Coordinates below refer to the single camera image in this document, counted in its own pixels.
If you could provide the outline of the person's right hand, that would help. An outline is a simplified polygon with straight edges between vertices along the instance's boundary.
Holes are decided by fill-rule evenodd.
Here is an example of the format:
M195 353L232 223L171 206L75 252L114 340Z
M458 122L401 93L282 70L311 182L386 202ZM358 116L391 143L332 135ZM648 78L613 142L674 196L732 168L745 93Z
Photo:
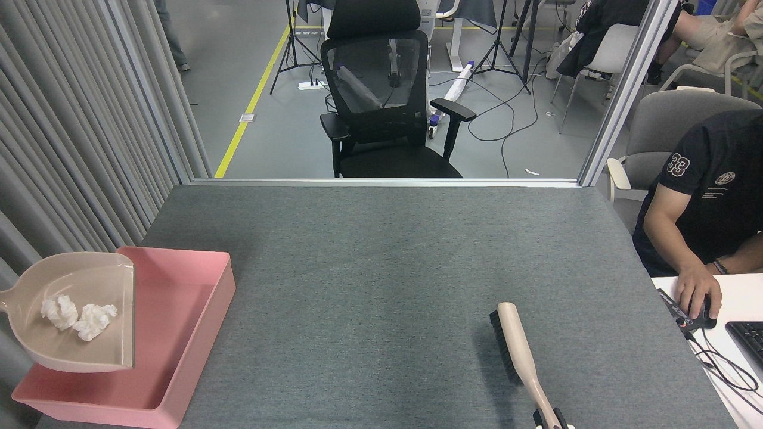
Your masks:
M681 263L678 266L677 290L680 308L691 318L698 318L709 298L708 315L717 320L722 304L722 292L715 275L721 274L713 263Z

